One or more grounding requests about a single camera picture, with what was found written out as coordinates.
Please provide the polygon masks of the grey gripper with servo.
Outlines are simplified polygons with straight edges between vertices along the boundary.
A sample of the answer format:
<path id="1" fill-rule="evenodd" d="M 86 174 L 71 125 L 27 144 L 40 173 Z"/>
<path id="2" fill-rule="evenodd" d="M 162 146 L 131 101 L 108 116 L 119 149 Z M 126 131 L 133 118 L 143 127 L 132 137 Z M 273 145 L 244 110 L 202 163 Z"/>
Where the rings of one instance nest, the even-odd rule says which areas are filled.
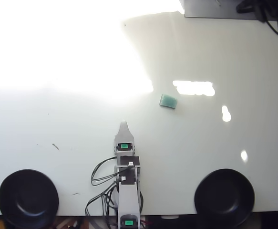
<path id="1" fill-rule="evenodd" d="M 120 123 L 119 131 L 115 135 L 114 142 L 116 143 L 114 147 L 114 154 L 116 156 L 135 155 L 134 136 L 131 134 L 128 123 L 125 120 Z"/>

